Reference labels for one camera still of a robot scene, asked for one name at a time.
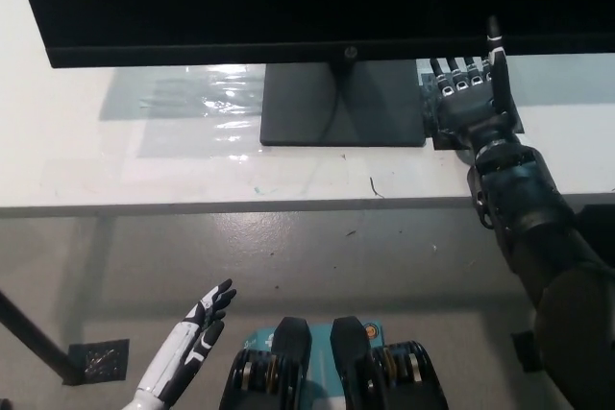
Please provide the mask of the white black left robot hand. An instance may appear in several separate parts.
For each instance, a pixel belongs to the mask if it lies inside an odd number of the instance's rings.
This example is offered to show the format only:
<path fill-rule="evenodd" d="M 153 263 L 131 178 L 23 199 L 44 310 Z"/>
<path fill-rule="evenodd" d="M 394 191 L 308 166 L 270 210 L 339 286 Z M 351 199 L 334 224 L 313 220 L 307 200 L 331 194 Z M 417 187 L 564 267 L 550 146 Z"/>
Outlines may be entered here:
<path fill-rule="evenodd" d="M 236 295 L 227 279 L 208 291 L 175 324 L 140 379 L 128 409 L 170 409 L 201 369 L 220 337 L 225 309 Z"/>

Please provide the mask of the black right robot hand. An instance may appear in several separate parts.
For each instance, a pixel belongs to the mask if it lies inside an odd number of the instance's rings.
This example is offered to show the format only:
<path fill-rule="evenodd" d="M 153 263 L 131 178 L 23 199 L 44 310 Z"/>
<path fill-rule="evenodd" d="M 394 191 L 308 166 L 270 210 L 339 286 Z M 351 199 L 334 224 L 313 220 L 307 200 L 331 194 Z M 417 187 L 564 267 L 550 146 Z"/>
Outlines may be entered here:
<path fill-rule="evenodd" d="M 430 59 L 435 89 L 426 107 L 426 130 L 436 150 L 470 150 L 477 157 L 491 145 L 520 142 L 519 117 L 511 88 L 504 39 L 496 16 L 487 20 L 486 55 L 464 68 L 447 58 Z"/>

